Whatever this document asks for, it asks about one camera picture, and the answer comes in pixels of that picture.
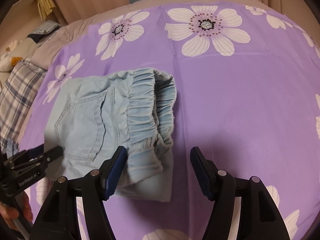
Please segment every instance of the flower center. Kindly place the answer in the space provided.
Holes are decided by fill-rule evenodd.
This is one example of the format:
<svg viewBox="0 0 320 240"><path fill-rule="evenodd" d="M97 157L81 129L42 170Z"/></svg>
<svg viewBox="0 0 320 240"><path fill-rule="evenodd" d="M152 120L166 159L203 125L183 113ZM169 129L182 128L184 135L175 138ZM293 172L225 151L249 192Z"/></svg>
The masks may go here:
<svg viewBox="0 0 320 240"><path fill-rule="evenodd" d="M114 33L114 35L116 36L117 34L123 32L123 27L124 27L123 24L119 25L118 27L115 28L115 30L112 33Z"/></svg>
<svg viewBox="0 0 320 240"><path fill-rule="evenodd" d="M67 74L64 73L64 74L61 76L61 78L58 80L58 83L61 82L61 81L66 77L66 75L67 75Z"/></svg>
<svg viewBox="0 0 320 240"><path fill-rule="evenodd" d="M216 23L216 22L210 21L209 19L206 19L203 21L198 20L198 22L199 22L199 28L203 29L204 31L214 29L214 24Z"/></svg>

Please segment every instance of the bed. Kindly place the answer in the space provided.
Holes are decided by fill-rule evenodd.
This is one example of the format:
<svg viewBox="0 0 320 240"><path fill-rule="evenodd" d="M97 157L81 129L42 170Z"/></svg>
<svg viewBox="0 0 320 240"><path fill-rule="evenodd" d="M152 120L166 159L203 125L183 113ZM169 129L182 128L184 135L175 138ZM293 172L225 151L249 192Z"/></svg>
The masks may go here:
<svg viewBox="0 0 320 240"><path fill-rule="evenodd" d="M148 16L137 20L141 12ZM178 28L191 23L190 12L190 20L200 13L219 15L216 22L233 30L222 38L214 34L220 37L214 42L208 43L207 36L191 42L198 36L188 36L189 27ZM133 17L138 34L98 53L100 27L115 26L121 15ZM62 77L55 70L66 68L71 57L84 59L72 78L154 67L172 74L177 83L171 200L113 196L105 207L117 239L201 239L213 203L201 194L188 161L193 146L233 176L259 176L291 239L307 232L320 210L320 52L303 28L257 0L147 0L74 22L30 59L48 72L25 121L20 150L44 142L59 93L48 84ZM43 179L27 190L34 217L49 188L50 181ZM82 238L89 239L81 199L78 210Z"/></svg>

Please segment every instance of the white flower print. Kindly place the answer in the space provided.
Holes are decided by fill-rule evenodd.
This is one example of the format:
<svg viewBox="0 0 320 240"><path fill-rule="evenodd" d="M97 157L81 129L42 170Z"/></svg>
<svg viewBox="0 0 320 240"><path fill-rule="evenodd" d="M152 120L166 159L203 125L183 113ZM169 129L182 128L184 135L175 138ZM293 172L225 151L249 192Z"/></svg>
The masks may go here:
<svg viewBox="0 0 320 240"><path fill-rule="evenodd" d="M53 186L53 181L44 177L36 184L36 200L39 205L44 203L45 198L49 194Z"/></svg>
<svg viewBox="0 0 320 240"><path fill-rule="evenodd" d="M48 83L48 90L46 92L47 96L45 97L42 104L45 102L50 102L54 96L57 94L59 89L69 80L71 79L71 75L74 74L83 64L84 59L79 62L80 54L76 54L75 56L71 56L67 67L64 65L56 66L54 70L54 74L56 76L56 80L50 81Z"/></svg>
<svg viewBox="0 0 320 240"><path fill-rule="evenodd" d="M304 29L302 29L300 26L295 25L295 27L302 31L302 34L306 38L309 46L312 47L312 48L315 47L316 53L317 53L318 57L320 58L320 48L319 48L318 44L316 44L316 42L313 40L313 38L311 36L309 36L306 33L306 31Z"/></svg>
<svg viewBox="0 0 320 240"><path fill-rule="evenodd" d="M317 100L318 107L320 110L320 96L318 94L316 94L316 100ZM320 139L320 116L316 117L316 130L317 130L318 137Z"/></svg>
<svg viewBox="0 0 320 240"><path fill-rule="evenodd" d="M205 53L212 41L215 49L223 56L231 56L235 52L232 41L248 43L250 36L238 27L242 18L234 9L223 9L217 15L217 5L191 6L187 8L174 8L168 11L172 20L181 24L167 23L165 29L168 38L174 41L184 40L195 34L182 46L182 54L187 57L196 57Z"/></svg>
<svg viewBox="0 0 320 240"><path fill-rule="evenodd" d="M84 215L83 202L81 197L76 197L77 202L77 213L78 213L78 221L79 221L79 230L82 240L87 240L87 235L85 233L84 225L82 224L82 220L80 217L80 212Z"/></svg>
<svg viewBox="0 0 320 240"><path fill-rule="evenodd" d="M146 19L150 13L140 11L130 12L126 16L121 15L113 18L111 23L101 25L98 32L103 36L97 45L96 56L106 50L102 54L101 60L114 57L123 40L135 41L144 33L144 28L135 24Z"/></svg>
<svg viewBox="0 0 320 240"><path fill-rule="evenodd" d="M276 189L275 186L267 186L266 188L269 194L271 195L273 201L275 202L277 208L279 208L280 196L279 196L278 190ZM237 238L239 221L240 221L240 210L241 210L241 198L236 197L228 240L236 240ZM298 221L299 215L300 215L300 210L297 209L284 219L284 224L288 230L290 240L294 238L295 234L298 231L297 221Z"/></svg>
<svg viewBox="0 0 320 240"><path fill-rule="evenodd" d="M275 186L268 186L267 190L271 195L273 201L275 202L277 208L279 208L280 196L279 196L278 190L276 189ZM297 209L284 219L284 224L288 230L289 237L291 240L294 238L294 236L298 231L297 221L298 221L299 215L300 215L300 210Z"/></svg>
<svg viewBox="0 0 320 240"><path fill-rule="evenodd" d="M275 17L273 15L270 15L266 12L266 10L261 9L261 8L253 8L252 6L246 5L245 8L249 10L253 15L262 15L266 14L267 15L267 22L270 24L272 28L278 29L279 27L283 28L284 30L286 29L286 25L292 28L292 24L280 20L278 17Z"/></svg>
<svg viewBox="0 0 320 240"><path fill-rule="evenodd" d="M191 240L185 233L173 229L157 229L146 234L142 240Z"/></svg>

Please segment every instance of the screw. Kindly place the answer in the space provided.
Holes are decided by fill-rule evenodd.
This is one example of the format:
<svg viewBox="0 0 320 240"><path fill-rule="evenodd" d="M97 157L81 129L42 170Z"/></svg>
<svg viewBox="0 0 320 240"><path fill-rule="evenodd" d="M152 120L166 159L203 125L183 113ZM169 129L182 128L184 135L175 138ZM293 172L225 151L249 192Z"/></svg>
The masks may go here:
<svg viewBox="0 0 320 240"><path fill-rule="evenodd" d="M99 170L92 170L90 174L91 176L97 176L99 174Z"/></svg>
<svg viewBox="0 0 320 240"><path fill-rule="evenodd" d="M66 177L64 177L64 176L58 178L58 182L59 183L62 183L62 182L65 182L65 181L66 181Z"/></svg>
<svg viewBox="0 0 320 240"><path fill-rule="evenodd" d="M227 172L224 171L224 170L218 170L218 174L219 174L220 176L226 176Z"/></svg>
<svg viewBox="0 0 320 240"><path fill-rule="evenodd" d="M255 183L258 183L260 181L260 179L256 176L253 176L252 177L252 181L255 182Z"/></svg>

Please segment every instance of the stuffed animal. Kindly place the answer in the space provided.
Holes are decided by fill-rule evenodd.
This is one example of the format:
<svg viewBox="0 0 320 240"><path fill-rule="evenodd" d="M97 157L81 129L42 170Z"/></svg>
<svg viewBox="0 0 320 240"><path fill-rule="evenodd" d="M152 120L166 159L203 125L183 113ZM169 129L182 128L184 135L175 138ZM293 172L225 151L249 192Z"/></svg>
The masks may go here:
<svg viewBox="0 0 320 240"><path fill-rule="evenodd" d="M22 57L10 57L9 55L20 42L21 41L15 40L6 47L5 53L2 54L0 58L0 72L11 71L18 61L23 59Z"/></svg>

